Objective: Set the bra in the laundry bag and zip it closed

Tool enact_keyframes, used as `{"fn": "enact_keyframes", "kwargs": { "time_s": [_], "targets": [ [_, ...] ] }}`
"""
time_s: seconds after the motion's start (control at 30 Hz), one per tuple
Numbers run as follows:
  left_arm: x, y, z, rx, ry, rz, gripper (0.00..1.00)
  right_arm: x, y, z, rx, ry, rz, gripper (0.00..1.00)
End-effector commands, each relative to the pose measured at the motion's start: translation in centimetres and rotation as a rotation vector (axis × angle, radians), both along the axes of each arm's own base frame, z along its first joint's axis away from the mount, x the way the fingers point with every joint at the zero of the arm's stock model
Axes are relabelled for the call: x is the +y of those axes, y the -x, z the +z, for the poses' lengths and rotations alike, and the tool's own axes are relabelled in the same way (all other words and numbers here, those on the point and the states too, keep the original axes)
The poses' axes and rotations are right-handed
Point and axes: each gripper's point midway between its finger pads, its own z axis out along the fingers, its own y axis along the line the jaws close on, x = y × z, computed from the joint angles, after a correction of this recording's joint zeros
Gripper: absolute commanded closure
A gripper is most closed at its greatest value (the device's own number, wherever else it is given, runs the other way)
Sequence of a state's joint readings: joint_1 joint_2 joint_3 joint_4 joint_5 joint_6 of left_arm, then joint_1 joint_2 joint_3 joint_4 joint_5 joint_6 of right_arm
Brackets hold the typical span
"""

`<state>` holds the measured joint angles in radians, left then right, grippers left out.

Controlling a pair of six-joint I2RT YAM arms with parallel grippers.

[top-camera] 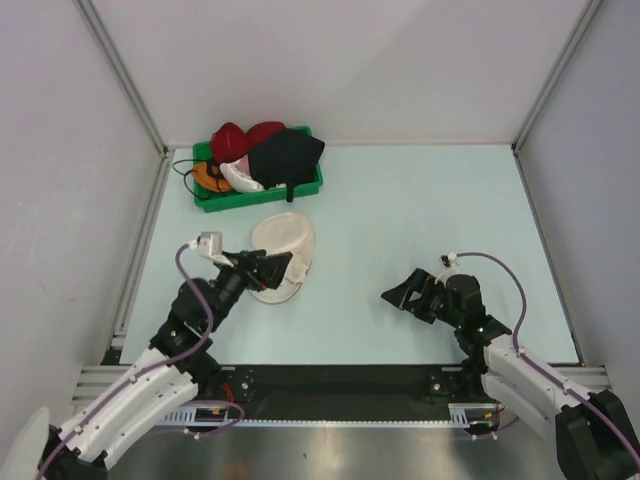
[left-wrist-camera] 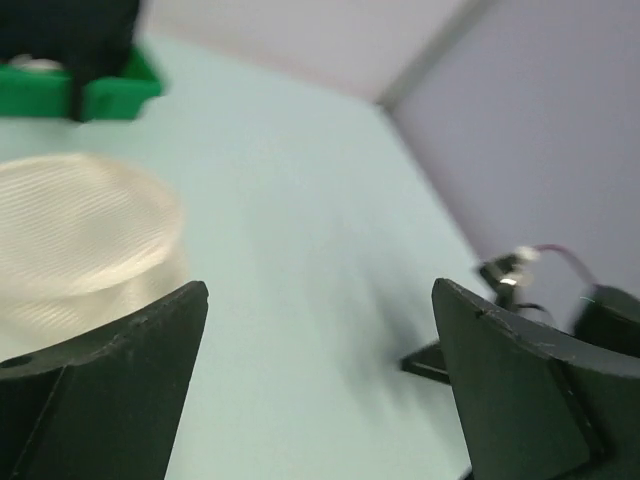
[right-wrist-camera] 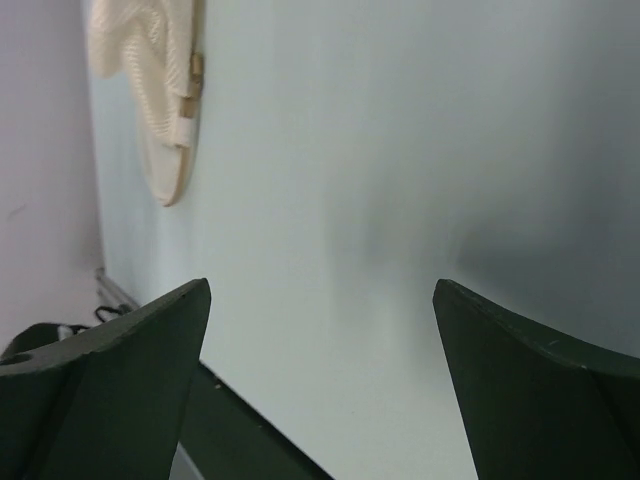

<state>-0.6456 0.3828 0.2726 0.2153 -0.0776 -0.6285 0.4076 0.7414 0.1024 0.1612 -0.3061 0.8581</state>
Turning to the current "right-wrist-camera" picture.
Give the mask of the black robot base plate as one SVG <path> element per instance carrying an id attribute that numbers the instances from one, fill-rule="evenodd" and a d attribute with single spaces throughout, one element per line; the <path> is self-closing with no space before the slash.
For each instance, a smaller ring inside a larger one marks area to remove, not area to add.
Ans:
<path id="1" fill-rule="evenodd" d="M 59 326 L 32 327 L 36 340 L 11 343 L 2 359 L 64 340 Z M 207 479 L 322 479 L 324 470 L 198 363 L 177 447 Z"/>

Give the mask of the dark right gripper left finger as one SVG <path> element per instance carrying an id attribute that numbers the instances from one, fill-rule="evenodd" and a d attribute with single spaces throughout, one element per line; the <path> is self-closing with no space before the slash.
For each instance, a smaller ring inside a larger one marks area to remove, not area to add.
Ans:
<path id="1" fill-rule="evenodd" d="M 205 279 L 1 361 L 4 479 L 166 479 L 209 318 Z"/>

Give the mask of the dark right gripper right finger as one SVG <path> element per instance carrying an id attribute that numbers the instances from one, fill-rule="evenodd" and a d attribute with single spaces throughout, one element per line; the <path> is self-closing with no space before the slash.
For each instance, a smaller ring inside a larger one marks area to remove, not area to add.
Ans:
<path id="1" fill-rule="evenodd" d="M 639 361 L 448 279 L 433 307 L 481 479 L 636 479 Z"/>

